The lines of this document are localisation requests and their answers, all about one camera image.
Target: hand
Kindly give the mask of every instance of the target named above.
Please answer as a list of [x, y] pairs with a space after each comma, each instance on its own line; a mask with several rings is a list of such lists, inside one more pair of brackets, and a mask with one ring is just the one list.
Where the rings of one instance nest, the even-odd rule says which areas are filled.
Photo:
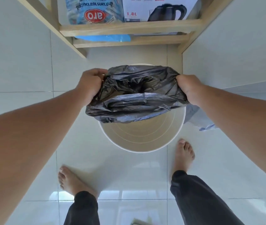
[[206, 87], [195, 75], [178, 75], [176, 77], [179, 87], [187, 95], [188, 101], [193, 105], [199, 105], [200, 92]]
[[83, 72], [76, 90], [78, 90], [83, 96], [84, 105], [89, 104], [93, 97], [98, 93], [101, 88], [104, 75], [107, 73], [107, 69], [90, 69]]

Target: electric kettle image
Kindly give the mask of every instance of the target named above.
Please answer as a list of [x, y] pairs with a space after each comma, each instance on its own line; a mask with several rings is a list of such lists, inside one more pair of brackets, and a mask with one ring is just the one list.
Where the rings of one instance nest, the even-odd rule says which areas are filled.
[[153, 12], [150, 13], [148, 21], [175, 20], [177, 10], [181, 12], [178, 20], [182, 20], [187, 12], [187, 9], [184, 5], [163, 4], [157, 6]]

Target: forearm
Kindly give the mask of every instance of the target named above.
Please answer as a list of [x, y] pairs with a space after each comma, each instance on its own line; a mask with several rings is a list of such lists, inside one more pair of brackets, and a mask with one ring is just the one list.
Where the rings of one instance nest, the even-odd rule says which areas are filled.
[[71, 90], [0, 115], [0, 224], [17, 206], [85, 103], [77, 90]]
[[198, 105], [207, 116], [266, 172], [266, 101], [204, 86]]

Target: white wall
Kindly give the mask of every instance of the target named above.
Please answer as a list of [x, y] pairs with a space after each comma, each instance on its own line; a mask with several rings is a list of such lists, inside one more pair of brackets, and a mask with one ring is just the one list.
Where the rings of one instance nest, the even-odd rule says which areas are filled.
[[218, 88], [266, 81], [266, 0], [234, 0], [183, 53], [183, 71]]

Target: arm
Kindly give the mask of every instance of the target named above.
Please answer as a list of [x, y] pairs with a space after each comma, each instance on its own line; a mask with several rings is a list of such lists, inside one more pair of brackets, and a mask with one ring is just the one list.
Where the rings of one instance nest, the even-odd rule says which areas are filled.
[[0, 115], [0, 224], [4, 224], [57, 149], [107, 70], [83, 73], [78, 86], [56, 98]]
[[266, 101], [203, 85], [194, 75], [177, 76], [177, 81], [188, 100], [266, 172]]

